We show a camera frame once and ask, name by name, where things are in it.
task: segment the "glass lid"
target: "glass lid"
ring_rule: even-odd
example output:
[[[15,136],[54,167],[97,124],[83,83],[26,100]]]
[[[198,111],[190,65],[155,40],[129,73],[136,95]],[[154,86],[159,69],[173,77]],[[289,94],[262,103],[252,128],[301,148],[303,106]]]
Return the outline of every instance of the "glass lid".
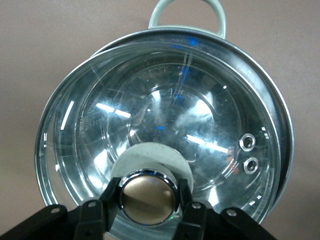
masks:
[[[53,93],[35,151],[45,203],[71,210],[98,198],[122,153],[150,142],[184,157],[193,197],[217,213],[236,207],[261,222],[272,207],[280,144],[259,94],[217,56],[156,41],[94,55]],[[120,211],[109,234],[120,240],[171,239],[179,221],[177,213],[166,223],[141,226]]]

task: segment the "table surface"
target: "table surface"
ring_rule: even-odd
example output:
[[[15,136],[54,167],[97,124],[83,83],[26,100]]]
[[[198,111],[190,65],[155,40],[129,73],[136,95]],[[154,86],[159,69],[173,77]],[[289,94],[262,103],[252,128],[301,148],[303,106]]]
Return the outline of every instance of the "table surface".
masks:
[[[0,0],[0,234],[44,207],[34,145],[51,93],[105,44],[148,27],[157,0]],[[226,40],[271,75],[294,127],[287,188],[263,226],[279,240],[320,238],[320,1],[222,0]],[[161,24],[215,31],[200,0],[177,0]]]

